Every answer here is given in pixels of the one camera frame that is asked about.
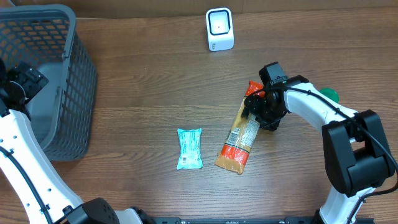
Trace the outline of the orange spaghetti package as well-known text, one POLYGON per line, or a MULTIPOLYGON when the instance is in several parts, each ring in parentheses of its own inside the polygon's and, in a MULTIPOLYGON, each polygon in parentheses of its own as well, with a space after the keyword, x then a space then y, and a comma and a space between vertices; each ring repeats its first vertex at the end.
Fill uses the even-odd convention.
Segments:
POLYGON ((242 117, 245 109, 245 99, 256 90, 263 87, 261 83, 250 80, 240 108, 234 119, 228 137, 222 150, 218 153, 215 165, 226 170, 236 172, 241 175, 247 163, 252 145, 258 134, 260 124, 256 117, 249 114, 248 117, 242 117))

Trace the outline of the green lid jar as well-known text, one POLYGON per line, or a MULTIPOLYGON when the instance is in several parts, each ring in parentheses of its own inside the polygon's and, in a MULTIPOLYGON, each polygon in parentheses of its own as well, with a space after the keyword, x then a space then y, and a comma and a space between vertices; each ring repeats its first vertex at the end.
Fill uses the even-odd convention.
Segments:
POLYGON ((335 103, 339 103, 339 94, 332 88, 323 88, 319 91, 321 94, 325 95, 327 98, 331 99, 335 103))

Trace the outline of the teal snack packet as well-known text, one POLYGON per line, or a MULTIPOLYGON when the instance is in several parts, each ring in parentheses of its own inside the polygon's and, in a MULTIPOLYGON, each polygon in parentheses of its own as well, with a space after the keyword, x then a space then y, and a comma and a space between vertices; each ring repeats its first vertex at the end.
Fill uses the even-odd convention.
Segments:
POLYGON ((177 163, 177 170, 180 169, 201 169, 201 132, 202 129, 177 129, 180 143, 180 156, 177 163))

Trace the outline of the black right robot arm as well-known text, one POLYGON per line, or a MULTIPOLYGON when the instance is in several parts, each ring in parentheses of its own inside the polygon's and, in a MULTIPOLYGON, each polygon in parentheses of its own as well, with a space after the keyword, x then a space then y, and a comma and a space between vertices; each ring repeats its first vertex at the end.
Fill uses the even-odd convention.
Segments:
POLYGON ((331 183, 326 202, 313 218, 293 218, 294 223, 372 223, 356 217, 369 197, 397 174, 397 161, 377 113, 357 112, 320 93, 301 75, 289 78, 278 62, 265 65, 259 76, 263 87, 244 101, 243 116, 256 117, 262 129, 275 131, 288 113, 297 114, 316 128, 323 139, 325 170, 331 183))

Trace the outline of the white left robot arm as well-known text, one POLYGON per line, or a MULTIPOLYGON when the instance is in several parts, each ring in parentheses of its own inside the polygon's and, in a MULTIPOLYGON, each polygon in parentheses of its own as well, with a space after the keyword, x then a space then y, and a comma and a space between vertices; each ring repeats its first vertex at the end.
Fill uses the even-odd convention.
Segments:
POLYGON ((30 68, 1 65, 1 170, 31 223, 154 223, 135 207, 114 210, 103 198, 83 202, 61 179, 34 136, 26 103, 48 80, 30 68))

